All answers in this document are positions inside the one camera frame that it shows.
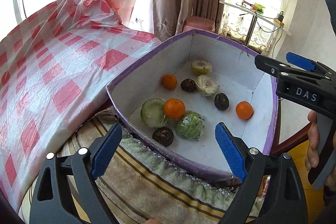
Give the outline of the white round side table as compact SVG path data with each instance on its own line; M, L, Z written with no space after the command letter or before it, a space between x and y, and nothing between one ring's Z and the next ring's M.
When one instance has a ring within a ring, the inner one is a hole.
M283 36L290 35L278 18L265 16L249 3L219 3L224 6L220 34L255 51L268 51Z

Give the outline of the pink plastic stool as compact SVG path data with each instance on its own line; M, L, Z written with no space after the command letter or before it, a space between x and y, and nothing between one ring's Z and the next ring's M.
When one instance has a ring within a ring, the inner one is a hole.
M198 16L188 16L183 25L182 32L186 32L193 29L214 32L215 22L213 20Z

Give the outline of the white box purple trim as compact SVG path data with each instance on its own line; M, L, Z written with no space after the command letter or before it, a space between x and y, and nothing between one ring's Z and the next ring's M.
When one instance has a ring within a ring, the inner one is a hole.
M119 118L143 143L194 176L223 181L232 173L215 140L218 123L224 123L234 136L263 154L269 154L272 147L278 112L276 82L255 67L255 56L253 50L213 33L188 31L141 57L112 80L106 90ZM161 85L166 74L175 75L178 81L196 79L191 69L194 60L205 60L213 66L210 78L220 85L220 92L230 102L226 111L215 107L212 96L185 92L179 86L167 90ZM168 147L154 141L154 130L140 116L142 104L150 98L177 98L187 110L204 116L201 137L185 140L176 136ZM241 101L253 107L253 116L248 120L236 115L236 105Z

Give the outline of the wrapped pale green fruit half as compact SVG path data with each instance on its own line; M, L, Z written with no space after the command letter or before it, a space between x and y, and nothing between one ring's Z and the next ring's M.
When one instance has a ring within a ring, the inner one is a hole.
M169 123L169 118L164 112L165 100L161 98L151 98L142 104L141 119L149 127L165 127Z

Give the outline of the green item on table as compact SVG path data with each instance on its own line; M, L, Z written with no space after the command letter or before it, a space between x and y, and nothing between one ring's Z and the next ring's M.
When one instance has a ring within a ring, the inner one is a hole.
M265 9L265 7L263 5L260 5L258 3L254 3L251 7L252 7L253 10L261 12L261 13L263 13L264 9Z

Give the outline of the halved pear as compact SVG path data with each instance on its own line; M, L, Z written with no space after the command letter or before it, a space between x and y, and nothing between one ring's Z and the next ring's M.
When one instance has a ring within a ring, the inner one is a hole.
M196 85L198 91L204 96L213 96L215 95L220 85L217 84L214 80L212 80L207 75L200 75L197 78Z

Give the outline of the dark mangosteen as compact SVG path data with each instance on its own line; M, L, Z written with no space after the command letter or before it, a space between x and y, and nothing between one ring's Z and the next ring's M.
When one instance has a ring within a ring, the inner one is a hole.
M181 82L181 89L185 92L193 93L197 90L197 85L192 79L184 79Z
M230 106L230 102L228 97L224 93L218 93L215 96L214 105L218 110L226 111Z
M168 147L174 140L174 133L168 127L161 127L153 132L152 138L164 147Z

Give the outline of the orange tangerine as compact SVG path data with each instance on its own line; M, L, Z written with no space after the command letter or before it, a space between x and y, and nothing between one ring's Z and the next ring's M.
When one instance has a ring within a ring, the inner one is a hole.
M171 98L165 102L163 107L165 115L170 119L180 119L186 113L185 104L178 99Z
M177 78L171 74L164 75L161 79L161 85L167 90L174 90L177 83Z
M236 105L236 115L242 120L248 120L253 116L253 107L247 101L241 101Z

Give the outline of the red white checkered tablecloth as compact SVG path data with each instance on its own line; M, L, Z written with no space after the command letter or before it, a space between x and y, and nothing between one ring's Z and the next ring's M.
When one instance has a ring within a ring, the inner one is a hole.
M14 210L106 86L160 41L127 24L136 0L57 0L1 41L1 191Z

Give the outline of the striped sofa towel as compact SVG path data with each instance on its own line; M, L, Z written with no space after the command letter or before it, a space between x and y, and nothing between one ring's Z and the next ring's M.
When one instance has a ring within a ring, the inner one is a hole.
M106 109L85 121L58 151L68 156L114 126ZM237 192L210 184L169 162L122 128L122 141L104 176L96 180L109 209L121 223L218 223Z

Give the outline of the halved pear far corner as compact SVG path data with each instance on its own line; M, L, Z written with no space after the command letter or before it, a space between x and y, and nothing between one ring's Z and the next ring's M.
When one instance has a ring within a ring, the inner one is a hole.
M213 66L204 60L194 60L191 63L192 71L195 75L207 75L212 72Z

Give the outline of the wrapped green kiwi half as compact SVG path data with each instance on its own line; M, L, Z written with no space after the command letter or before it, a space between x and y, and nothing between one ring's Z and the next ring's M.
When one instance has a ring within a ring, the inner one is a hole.
M205 127L205 118L194 111L187 111L185 115L176 122L175 133L182 139L198 140Z

